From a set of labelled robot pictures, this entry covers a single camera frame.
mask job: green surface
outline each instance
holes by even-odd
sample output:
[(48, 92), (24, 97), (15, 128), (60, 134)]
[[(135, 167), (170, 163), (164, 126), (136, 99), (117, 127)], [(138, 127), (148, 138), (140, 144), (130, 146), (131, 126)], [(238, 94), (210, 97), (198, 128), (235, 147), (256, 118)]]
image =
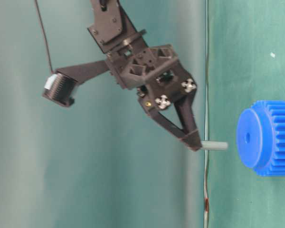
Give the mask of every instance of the green surface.
[(210, 228), (285, 228), (285, 178), (258, 177), (235, 143), (239, 115), (262, 99), (285, 100), (285, 0), (210, 0), (210, 139), (229, 142), (209, 155)]
[[(39, 2), (54, 67), (104, 58), (86, 29), (89, 0)], [(121, 0), (148, 44), (173, 44), (194, 74), (203, 135), (205, 2), (184, 2)], [(203, 152), (152, 122), (109, 73), (70, 109), (41, 97), (48, 76), (33, 0), (0, 0), (0, 228), (202, 227)]]

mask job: blue gear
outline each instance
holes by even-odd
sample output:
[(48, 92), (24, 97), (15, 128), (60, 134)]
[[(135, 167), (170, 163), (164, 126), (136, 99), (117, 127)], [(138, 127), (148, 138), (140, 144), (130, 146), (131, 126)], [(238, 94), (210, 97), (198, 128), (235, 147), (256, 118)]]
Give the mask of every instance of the blue gear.
[(285, 176), (285, 101), (257, 101), (241, 114), (237, 149), (260, 176)]

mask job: gray rod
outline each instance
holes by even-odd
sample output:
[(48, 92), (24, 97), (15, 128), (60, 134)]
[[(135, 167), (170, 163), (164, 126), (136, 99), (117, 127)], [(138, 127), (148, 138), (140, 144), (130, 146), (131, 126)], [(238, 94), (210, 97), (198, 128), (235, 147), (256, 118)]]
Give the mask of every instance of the gray rod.
[(203, 146), (201, 150), (225, 151), (228, 149), (227, 142), (201, 141), (201, 144)]

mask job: black metal bracket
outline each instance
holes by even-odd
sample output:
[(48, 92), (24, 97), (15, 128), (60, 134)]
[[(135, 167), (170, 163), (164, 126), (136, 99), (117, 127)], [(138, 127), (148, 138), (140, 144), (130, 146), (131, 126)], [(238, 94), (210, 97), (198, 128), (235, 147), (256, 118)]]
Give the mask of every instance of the black metal bracket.
[[(119, 0), (90, 1), (95, 22), (88, 30), (107, 59), (56, 69), (43, 96), (68, 107), (74, 103), (72, 91), (78, 85), (109, 70), (121, 88), (137, 88), (140, 105), (155, 122), (190, 149), (201, 148), (191, 107), (197, 85), (172, 46), (148, 47), (145, 30), (136, 30)], [(182, 129), (161, 114), (172, 105)]]

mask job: bolt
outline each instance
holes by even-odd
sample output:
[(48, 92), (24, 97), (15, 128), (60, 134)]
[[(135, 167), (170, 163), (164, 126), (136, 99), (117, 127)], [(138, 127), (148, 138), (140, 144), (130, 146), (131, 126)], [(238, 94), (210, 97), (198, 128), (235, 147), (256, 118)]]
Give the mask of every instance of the bolt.
[(152, 106), (151, 102), (150, 102), (150, 101), (147, 101), (147, 102), (146, 102), (146, 106), (147, 106), (147, 107), (151, 107), (151, 106)]

